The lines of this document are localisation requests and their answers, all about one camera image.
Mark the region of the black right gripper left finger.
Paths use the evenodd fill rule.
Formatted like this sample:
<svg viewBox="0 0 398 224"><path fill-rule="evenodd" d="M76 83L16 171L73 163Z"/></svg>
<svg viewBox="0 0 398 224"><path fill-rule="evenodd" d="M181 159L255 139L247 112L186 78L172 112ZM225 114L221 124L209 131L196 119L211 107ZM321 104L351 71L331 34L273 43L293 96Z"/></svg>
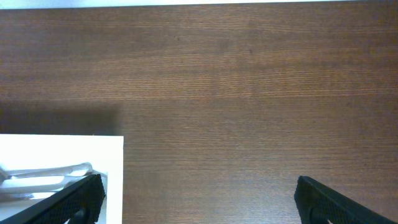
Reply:
<svg viewBox="0 0 398 224"><path fill-rule="evenodd" d="M101 176L91 174L1 224L95 224L104 198Z"/></svg>

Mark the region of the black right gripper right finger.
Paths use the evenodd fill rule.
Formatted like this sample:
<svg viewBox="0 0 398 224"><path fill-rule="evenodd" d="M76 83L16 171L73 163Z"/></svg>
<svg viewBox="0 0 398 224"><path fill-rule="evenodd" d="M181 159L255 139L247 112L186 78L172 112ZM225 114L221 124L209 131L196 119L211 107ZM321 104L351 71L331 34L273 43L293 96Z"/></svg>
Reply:
<svg viewBox="0 0 398 224"><path fill-rule="evenodd" d="M302 224L397 224L309 176L300 176L294 200Z"/></svg>

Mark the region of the steel tablespoon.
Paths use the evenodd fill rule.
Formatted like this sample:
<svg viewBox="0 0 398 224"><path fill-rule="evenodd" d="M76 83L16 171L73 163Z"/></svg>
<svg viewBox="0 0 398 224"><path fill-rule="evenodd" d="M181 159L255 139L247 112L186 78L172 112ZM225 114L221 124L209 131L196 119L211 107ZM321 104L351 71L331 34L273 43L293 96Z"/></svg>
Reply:
<svg viewBox="0 0 398 224"><path fill-rule="evenodd" d="M1 202L47 198L85 176L49 176L8 179L1 183Z"/></svg>

